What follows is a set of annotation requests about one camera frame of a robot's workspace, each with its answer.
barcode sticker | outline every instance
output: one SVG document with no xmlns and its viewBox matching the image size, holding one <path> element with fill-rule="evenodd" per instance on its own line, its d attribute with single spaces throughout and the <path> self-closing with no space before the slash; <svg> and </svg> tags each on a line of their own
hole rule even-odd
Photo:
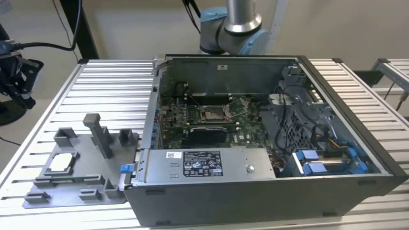
<svg viewBox="0 0 409 230">
<path fill-rule="evenodd" d="M 181 158 L 181 152 L 167 152 L 167 158 Z"/>
</svg>

black cable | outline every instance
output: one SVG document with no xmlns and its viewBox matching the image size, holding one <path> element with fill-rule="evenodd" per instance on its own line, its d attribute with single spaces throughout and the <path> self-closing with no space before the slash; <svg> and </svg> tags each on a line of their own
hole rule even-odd
<svg viewBox="0 0 409 230">
<path fill-rule="evenodd" d="M 71 47 L 64 47 L 52 43 L 44 43 L 44 42 L 31 42 L 31 43 L 17 43 L 16 44 L 16 49 L 24 49 L 28 47 L 51 47 L 56 49 L 61 49 L 65 51 L 73 51 L 77 46 L 77 35 L 79 35 L 79 22 L 80 22 L 80 16 L 81 16 L 81 8 L 83 8 L 83 0 L 79 0 L 79 13 L 77 13 L 77 23 L 76 23 L 76 28 L 73 32 L 73 39 L 72 39 L 72 46 Z"/>
<path fill-rule="evenodd" d="M 279 131 L 277 131 L 276 137 L 275 137 L 275 143 L 276 143 L 277 148 L 281 150 L 281 152 L 283 152 L 284 154 L 289 155 L 287 149 L 283 148 L 283 147 L 279 145 L 279 136 L 280 136 L 280 134 L 281 134 L 281 130 L 283 130 L 283 127 L 284 127 L 285 115 L 287 115 L 287 101 L 285 101 L 285 97 L 284 97 L 284 92 L 281 93 L 281 96 L 283 96 L 283 104 L 284 104 L 284 107 L 283 107 L 283 116 L 281 116 L 281 121 L 280 121 L 280 125 L 279 125 Z"/>
<path fill-rule="evenodd" d="M 289 88 L 289 87 L 300 87 L 300 88 L 303 88 L 304 90 L 308 90 L 304 86 L 301 86 L 301 85 L 288 85 L 284 89 L 283 89 L 283 92 L 287 90 L 287 88 Z M 296 98 L 292 96 L 292 95 L 289 95 L 288 93 L 285 93 L 284 92 L 284 94 L 287 95 L 287 96 L 289 96 L 291 98 L 292 98 L 292 100 L 293 101 L 296 101 Z M 316 122 L 316 120 L 315 119 L 312 119 L 309 116 L 308 116 L 308 114 L 307 114 L 307 112 L 304 111 L 304 104 L 300 106 L 300 111 L 301 111 L 301 114 L 305 116 L 305 118 L 312 122 L 312 124 L 315 125 L 315 126 L 319 126 L 319 123 Z"/>
<path fill-rule="evenodd" d="M 199 10 L 199 7 L 197 7 L 197 4 L 196 4 L 195 0 L 191 0 L 191 5 L 192 5 L 192 8 L 193 8 L 193 10 L 196 12 L 197 17 L 200 18 L 201 14 L 200 14 L 200 10 Z"/>
<path fill-rule="evenodd" d="M 55 1 L 55 0 L 52 0 L 52 4 L 53 4 L 53 8 L 56 9 L 57 16 L 59 16 L 59 19 L 60 19 L 63 28 L 64 28 L 64 30 L 65 30 L 65 34 L 67 34 L 67 39 L 68 39 L 69 46 L 72 46 L 71 38 L 69 38 L 69 34 L 68 34 L 68 30 L 67 30 L 67 27 L 65 27 L 65 25 L 64 25 L 64 22 L 63 22 L 63 19 L 61 19 L 61 16 L 60 16 L 60 12 L 59 12 L 57 5 L 56 5 L 56 1 Z M 73 50 L 72 52 L 75 53 L 76 60 L 77 60 L 77 62 L 79 62 L 79 57 L 77 57 L 76 51 Z"/>
<path fill-rule="evenodd" d="M 390 90 L 392 90 L 393 86 L 394 86 L 394 83 L 392 83 L 392 85 L 390 85 L 390 87 L 389 87 L 389 90 L 388 90 L 388 92 L 386 92 L 386 94 L 385 94 L 384 100 L 386 99 L 386 97 L 388 97 L 388 95 L 389 95 L 389 93 L 390 93 Z"/>
<path fill-rule="evenodd" d="M 188 3 L 187 3 L 187 0 L 181 0 L 181 1 L 183 1 L 183 3 L 184 3 L 184 7 L 185 7 L 185 10 L 187 10 L 188 16 L 189 16 L 189 18 L 191 18 L 192 24 L 193 24 L 193 26 L 195 26 L 195 28 L 196 28 L 199 34 L 200 34 L 200 29 L 199 29 L 199 27 L 197 27 L 197 24 L 196 24 L 196 21 L 195 21 L 195 18 L 193 18 L 193 14 L 192 14 L 192 10 L 191 10 L 191 8 L 189 8 L 189 5 L 188 5 Z"/>
<path fill-rule="evenodd" d="M 279 136 L 280 136 L 280 134 L 281 134 L 281 130 L 283 130 L 283 127 L 284 127 L 284 122 L 285 122 L 285 116 L 287 116 L 287 101 L 285 101 L 284 95 L 287 95 L 293 101 L 296 101 L 296 98 L 295 98 L 292 95 L 289 95 L 288 93 L 285 93 L 285 90 L 287 90 L 287 88 L 289 88 L 289 87 L 300 87 L 300 88 L 308 90 L 305 87 L 303 87 L 303 86 L 300 86 L 300 85 L 288 85 L 288 86 L 283 89 L 283 91 L 281 91 L 281 97 L 283 97 L 284 108 L 283 108 L 283 117 L 281 117 L 281 121 L 280 121 L 280 127 L 279 127 L 279 131 L 277 131 L 276 137 L 275 137 L 275 143 L 276 143 L 277 148 L 279 148 L 287 155 L 289 155 L 291 153 L 288 152 L 288 150 L 287 150 L 285 147 L 281 147 L 281 146 L 280 146 L 280 144 L 279 144 Z M 300 111 L 301 111 L 303 115 L 307 117 L 307 119 L 313 123 L 313 125 L 319 127 L 319 123 L 307 115 L 307 113 L 305 113 L 303 107 L 300 108 Z"/>
<path fill-rule="evenodd" d="M 396 111 L 398 111 L 398 109 L 401 108 L 402 103 L 404 103 L 404 101 L 398 102 L 397 107 L 396 107 Z"/>
<path fill-rule="evenodd" d="M 21 144 L 19 144 L 19 143 L 16 143 L 16 142 L 13 142 L 13 141 L 11 141 L 11 140 L 4 139 L 3 137 L 0 137 L 0 140 L 8 142 L 8 143 L 11 143 L 11 144 L 15 144 L 15 145 L 21 146 Z"/>
</svg>

blue plastic clip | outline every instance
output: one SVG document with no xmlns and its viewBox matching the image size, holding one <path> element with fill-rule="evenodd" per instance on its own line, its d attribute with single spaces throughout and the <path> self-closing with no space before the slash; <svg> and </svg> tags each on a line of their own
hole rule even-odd
<svg viewBox="0 0 409 230">
<path fill-rule="evenodd" d="M 133 164 L 123 164 L 121 173 L 133 173 Z"/>
</svg>

white label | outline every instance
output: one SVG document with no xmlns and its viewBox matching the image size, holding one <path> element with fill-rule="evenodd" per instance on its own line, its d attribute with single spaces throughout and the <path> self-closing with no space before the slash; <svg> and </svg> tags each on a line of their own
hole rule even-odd
<svg viewBox="0 0 409 230">
<path fill-rule="evenodd" d="M 181 158 L 181 152 L 167 152 L 167 158 Z"/>
<path fill-rule="evenodd" d="M 228 65 L 217 65 L 217 70 L 228 70 Z"/>
<path fill-rule="evenodd" d="M 0 15 L 7 14 L 13 10 L 13 6 L 9 0 L 0 0 Z"/>
</svg>

aluminum extrusion table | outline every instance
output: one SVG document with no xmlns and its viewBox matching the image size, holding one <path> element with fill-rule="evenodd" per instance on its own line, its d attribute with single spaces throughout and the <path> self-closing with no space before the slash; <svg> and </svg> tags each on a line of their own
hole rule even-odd
<svg viewBox="0 0 409 230">
<path fill-rule="evenodd" d="M 311 60 L 394 160 L 409 173 L 409 123 L 344 63 Z M 91 60 L 79 64 L 32 132 L 0 175 L 0 229 L 143 228 L 129 203 L 24 209 L 32 187 L 53 149 L 60 127 L 89 133 L 87 113 L 100 113 L 111 132 L 131 128 L 141 135 L 152 88 L 152 61 Z M 299 219 L 181 229 L 404 229 L 409 228 L 409 181 L 386 196 L 364 200 L 343 217 Z"/>
</svg>

